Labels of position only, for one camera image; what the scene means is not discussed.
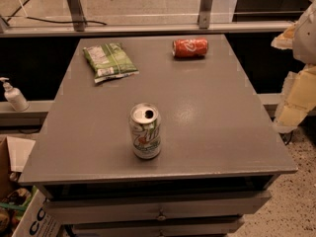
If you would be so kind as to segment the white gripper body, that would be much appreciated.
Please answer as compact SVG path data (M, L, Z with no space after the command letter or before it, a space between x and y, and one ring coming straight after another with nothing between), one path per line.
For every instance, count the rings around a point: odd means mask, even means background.
M295 59L305 64L316 64L316 0L296 23L292 50Z

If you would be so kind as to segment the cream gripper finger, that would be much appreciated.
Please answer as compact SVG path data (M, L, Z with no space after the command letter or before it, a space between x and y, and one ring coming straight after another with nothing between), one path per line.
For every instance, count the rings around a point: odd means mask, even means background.
M271 46L278 49L292 49L295 28L296 24L288 27L283 33L273 39Z
M298 73L289 72L283 82L274 129L290 133L316 107L316 66L306 64Z

